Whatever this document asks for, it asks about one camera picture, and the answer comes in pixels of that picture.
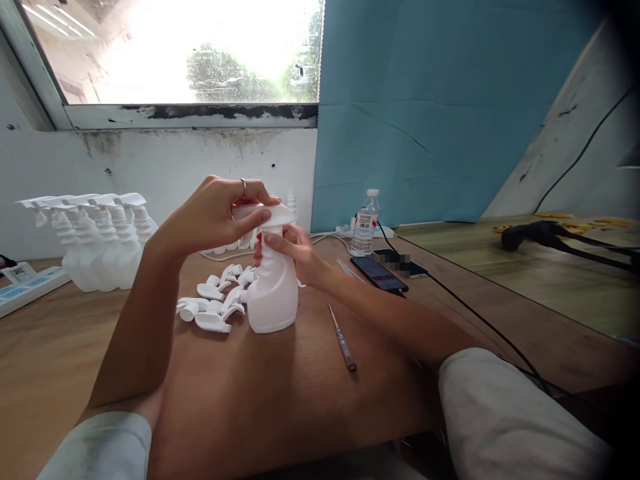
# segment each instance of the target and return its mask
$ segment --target hand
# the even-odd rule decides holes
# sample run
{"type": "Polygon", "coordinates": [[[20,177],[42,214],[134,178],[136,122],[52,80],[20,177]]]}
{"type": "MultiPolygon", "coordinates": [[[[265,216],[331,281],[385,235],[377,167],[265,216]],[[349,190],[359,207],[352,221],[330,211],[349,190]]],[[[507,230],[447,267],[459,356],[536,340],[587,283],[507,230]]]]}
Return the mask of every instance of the hand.
{"type": "Polygon", "coordinates": [[[331,266],[322,260],[313,249],[307,232],[297,225],[284,225],[282,237],[275,233],[267,233],[264,237],[262,237],[262,232],[258,234],[258,242],[255,244],[253,254],[253,264],[256,267],[259,267],[262,261],[263,241],[276,252],[293,259],[298,280],[305,285],[318,288],[332,272],[331,266]]]}
{"type": "Polygon", "coordinates": [[[186,257],[200,250],[228,245],[266,222],[268,210],[257,210],[234,220],[234,205],[263,203],[277,205],[280,199],[267,193],[260,180],[245,180],[247,194],[240,180],[227,180],[210,175],[198,189],[160,226],[147,246],[163,254],[186,257]]]}

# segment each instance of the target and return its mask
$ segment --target window glass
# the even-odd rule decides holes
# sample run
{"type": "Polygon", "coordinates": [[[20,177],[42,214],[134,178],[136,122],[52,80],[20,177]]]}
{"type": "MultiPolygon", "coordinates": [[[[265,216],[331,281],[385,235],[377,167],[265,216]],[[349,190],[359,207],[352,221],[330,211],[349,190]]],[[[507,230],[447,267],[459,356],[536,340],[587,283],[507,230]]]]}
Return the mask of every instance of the window glass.
{"type": "Polygon", "coordinates": [[[317,102],[323,0],[22,0],[69,104],[317,102]]]}

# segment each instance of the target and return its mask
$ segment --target black phone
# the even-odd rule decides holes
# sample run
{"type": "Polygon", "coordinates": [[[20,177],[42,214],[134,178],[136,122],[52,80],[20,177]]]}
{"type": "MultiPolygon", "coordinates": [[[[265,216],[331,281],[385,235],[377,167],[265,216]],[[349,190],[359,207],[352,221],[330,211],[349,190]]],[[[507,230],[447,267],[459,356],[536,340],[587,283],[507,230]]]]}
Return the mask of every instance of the black phone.
{"type": "Polygon", "coordinates": [[[381,290],[390,293],[409,290],[409,287],[402,283],[398,277],[371,257],[354,257],[351,262],[375,287],[381,290]]]}
{"type": "Polygon", "coordinates": [[[375,250],[375,260],[386,263],[404,278],[416,279],[429,276],[429,270],[411,261],[408,255],[400,255],[391,249],[375,250]]]}

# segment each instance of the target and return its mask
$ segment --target tree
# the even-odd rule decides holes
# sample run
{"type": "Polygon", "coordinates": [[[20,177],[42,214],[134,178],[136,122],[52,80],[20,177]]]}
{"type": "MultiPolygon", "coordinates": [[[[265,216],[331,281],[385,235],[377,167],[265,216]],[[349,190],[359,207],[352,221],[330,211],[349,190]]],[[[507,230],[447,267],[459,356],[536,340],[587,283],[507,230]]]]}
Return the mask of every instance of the tree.
{"type": "Polygon", "coordinates": [[[280,86],[288,101],[318,101],[322,18],[323,0],[318,0],[318,9],[309,19],[307,38],[280,78],[280,86]]]}
{"type": "Polygon", "coordinates": [[[187,80],[204,103],[268,103],[280,100],[278,87],[260,79],[230,53],[204,43],[187,58],[187,80]]]}

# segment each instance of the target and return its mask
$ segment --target blue paper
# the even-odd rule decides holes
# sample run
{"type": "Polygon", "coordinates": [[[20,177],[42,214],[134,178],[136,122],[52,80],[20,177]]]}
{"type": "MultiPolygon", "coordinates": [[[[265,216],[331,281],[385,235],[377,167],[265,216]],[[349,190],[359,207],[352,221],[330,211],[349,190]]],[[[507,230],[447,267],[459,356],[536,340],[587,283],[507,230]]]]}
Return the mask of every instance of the blue paper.
{"type": "Polygon", "coordinates": [[[327,0],[312,231],[476,221],[603,16],[578,0],[327,0]]]}

